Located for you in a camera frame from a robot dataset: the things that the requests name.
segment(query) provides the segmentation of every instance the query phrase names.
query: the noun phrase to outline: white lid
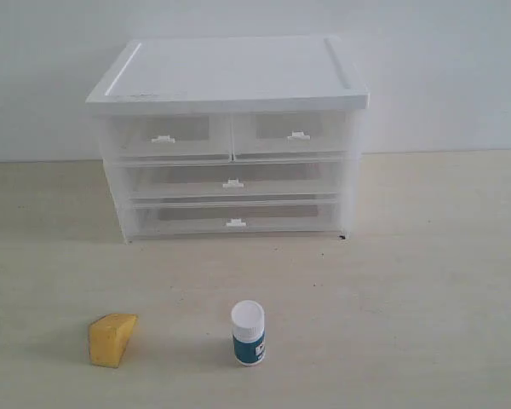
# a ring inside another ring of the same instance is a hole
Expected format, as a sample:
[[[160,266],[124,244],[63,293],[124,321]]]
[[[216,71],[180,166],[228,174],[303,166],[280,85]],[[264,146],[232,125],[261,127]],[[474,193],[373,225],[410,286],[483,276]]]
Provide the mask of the white lid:
[[[363,109],[336,36],[134,40],[92,91],[94,113]]]
[[[265,331],[265,312],[255,301],[237,302],[231,311],[231,321],[234,337],[243,343],[253,343]]]

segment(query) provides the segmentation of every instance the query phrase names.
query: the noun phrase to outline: blue label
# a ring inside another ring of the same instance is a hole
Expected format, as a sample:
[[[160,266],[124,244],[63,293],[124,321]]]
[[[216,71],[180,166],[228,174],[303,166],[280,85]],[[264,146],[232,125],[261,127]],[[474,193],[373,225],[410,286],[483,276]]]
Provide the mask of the blue label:
[[[235,356],[239,361],[243,364],[255,364],[258,360],[262,360],[265,354],[265,332],[263,332],[261,338],[253,343],[241,343],[233,337],[233,346]]]

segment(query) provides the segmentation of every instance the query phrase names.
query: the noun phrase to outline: plastic drawer unit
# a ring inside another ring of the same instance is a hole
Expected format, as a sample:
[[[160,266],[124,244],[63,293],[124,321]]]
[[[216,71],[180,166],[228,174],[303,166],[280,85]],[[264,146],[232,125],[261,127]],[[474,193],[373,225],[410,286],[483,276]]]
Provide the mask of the plastic drawer unit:
[[[369,92],[335,36],[130,42],[87,99],[126,241],[348,236]]]

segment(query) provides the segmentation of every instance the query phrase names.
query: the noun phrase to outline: drawer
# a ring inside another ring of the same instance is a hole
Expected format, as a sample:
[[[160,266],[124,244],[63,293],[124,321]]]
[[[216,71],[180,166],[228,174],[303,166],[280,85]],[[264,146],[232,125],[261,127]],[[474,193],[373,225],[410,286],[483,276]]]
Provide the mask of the drawer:
[[[128,238],[179,233],[338,230],[336,203],[124,210]]]
[[[109,166],[126,199],[337,193],[343,164],[224,164],[211,166]]]
[[[234,157],[339,159],[350,148],[352,116],[339,111],[234,115]]]
[[[227,115],[110,117],[102,151],[107,161],[165,163],[228,162]]]

